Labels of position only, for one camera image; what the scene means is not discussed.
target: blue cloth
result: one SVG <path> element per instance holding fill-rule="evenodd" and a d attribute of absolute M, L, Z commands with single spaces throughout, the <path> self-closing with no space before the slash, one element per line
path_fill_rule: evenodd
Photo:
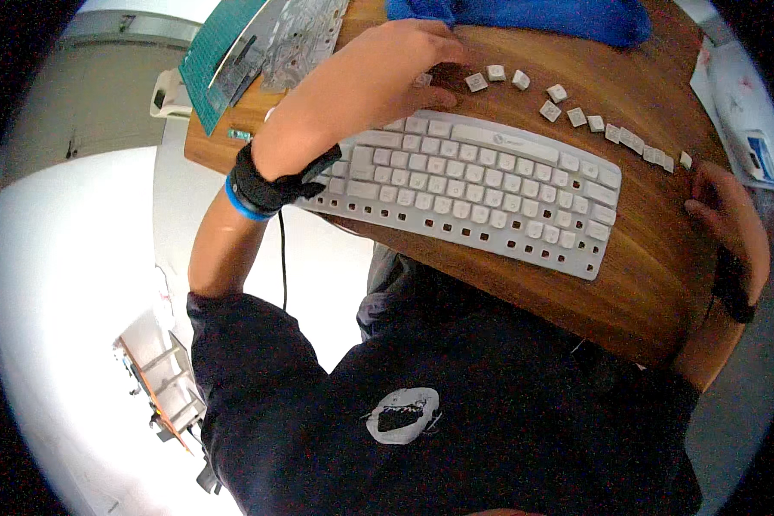
<path fill-rule="evenodd" d="M 420 18 L 460 25 L 555 31 L 637 46 L 650 37 L 650 18 L 639 0 L 385 0 L 391 20 Z"/>

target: black wrist strap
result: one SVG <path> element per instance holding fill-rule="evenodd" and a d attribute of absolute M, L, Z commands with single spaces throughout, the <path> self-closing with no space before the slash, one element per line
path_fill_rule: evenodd
<path fill-rule="evenodd" d="M 716 252 L 716 271 L 711 294 L 720 298 L 728 315 L 738 323 L 747 325 L 753 320 L 757 305 L 749 306 L 749 297 L 743 288 L 745 267 L 725 246 Z"/>
<path fill-rule="evenodd" d="M 311 199 L 321 193 L 324 185 L 312 180 L 340 158 L 341 148 L 336 144 L 313 160 L 301 173 L 268 181 L 255 167 L 250 142 L 237 153 L 229 178 L 238 201 L 259 215 L 273 216 L 283 205 L 299 197 Z"/>

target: black t-shirt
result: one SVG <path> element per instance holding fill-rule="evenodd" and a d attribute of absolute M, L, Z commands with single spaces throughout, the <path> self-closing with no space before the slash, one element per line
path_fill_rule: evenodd
<path fill-rule="evenodd" d="M 327 374 L 295 319 L 190 294 L 210 462 L 245 513 L 692 513 L 698 393 L 669 371 L 595 391 L 557 330 L 499 302 L 395 318 Z"/>

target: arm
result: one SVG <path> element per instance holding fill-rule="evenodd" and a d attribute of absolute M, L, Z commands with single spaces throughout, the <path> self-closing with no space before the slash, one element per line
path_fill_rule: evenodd
<path fill-rule="evenodd" d="M 338 141 L 416 109 L 453 106 L 442 88 L 413 88 L 441 62 L 464 62 L 464 47 L 440 21 L 391 21 L 369 29 L 315 68 L 252 141 L 252 160 L 268 181 L 300 173 Z M 241 292 L 266 222 L 243 218 L 218 192 L 204 215 L 189 264 L 190 290 L 208 298 Z"/>
<path fill-rule="evenodd" d="M 700 163 L 692 195 L 685 209 L 745 264 L 742 282 L 753 306 L 768 280 L 770 256 L 768 236 L 748 193 L 733 174 L 713 163 Z M 705 392 L 740 341 L 743 328 L 717 300 L 702 327 L 688 337 L 674 359 L 674 371 Z"/>

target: white device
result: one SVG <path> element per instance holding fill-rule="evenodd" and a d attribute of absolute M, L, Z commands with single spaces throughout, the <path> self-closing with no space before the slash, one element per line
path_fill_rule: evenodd
<path fill-rule="evenodd" d="M 340 143 L 306 210 L 425 234 L 593 280 L 621 170 L 532 132 L 417 111 Z"/>
<path fill-rule="evenodd" d="M 186 93 L 186 85 L 177 68 L 165 70 L 157 76 L 149 102 L 149 115 L 155 118 L 178 117 L 188 119 L 192 114 L 192 101 Z"/>

